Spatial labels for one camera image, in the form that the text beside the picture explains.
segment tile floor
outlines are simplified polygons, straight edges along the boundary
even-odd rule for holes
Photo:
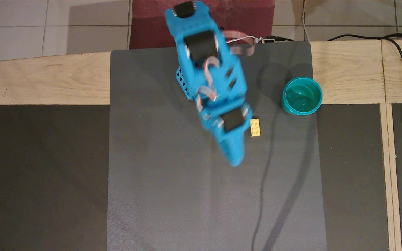
[[[132,0],[0,0],[0,60],[128,48]],[[302,0],[276,0],[272,34],[304,40]],[[308,0],[311,41],[402,32],[402,0]]]

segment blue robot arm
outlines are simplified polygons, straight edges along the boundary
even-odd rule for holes
[[[230,165],[237,166],[244,158],[244,133],[252,118],[241,62],[204,3],[174,6],[165,11],[165,18],[180,63],[175,77],[187,99],[196,101],[203,127]]]

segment teal bowl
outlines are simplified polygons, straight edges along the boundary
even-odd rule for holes
[[[292,115],[310,115],[322,104],[322,89],[319,84],[308,77],[290,80],[282,94],[282,107]]]

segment lego brick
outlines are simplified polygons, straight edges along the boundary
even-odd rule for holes
[[[251,119],[251,136],[260,136],[260,121],[258,119]]]

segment wooden table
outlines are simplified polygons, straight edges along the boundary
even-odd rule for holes
[[[380,104],[390,250],[401,246],[392,103],[402,103],[402,61],[388,41],[312,42],[324,104]],[[0,61],[0,105],[106,105],[110,52]]]

